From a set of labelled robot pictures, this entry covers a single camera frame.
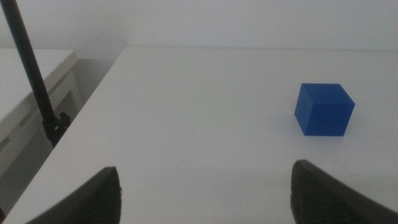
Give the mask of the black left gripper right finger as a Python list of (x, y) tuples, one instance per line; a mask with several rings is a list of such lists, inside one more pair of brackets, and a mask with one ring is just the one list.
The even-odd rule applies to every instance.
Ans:
[(397, 224), (397, 212), (353, 190), (307, 160), (292, 167), (290, 207), (296, 223)]

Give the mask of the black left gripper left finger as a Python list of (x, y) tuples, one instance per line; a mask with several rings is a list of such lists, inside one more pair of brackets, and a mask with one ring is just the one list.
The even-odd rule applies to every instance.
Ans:
[(121, 186), (115, 167), (105, 167), (30, 223), (118, 224), (121, 219)]

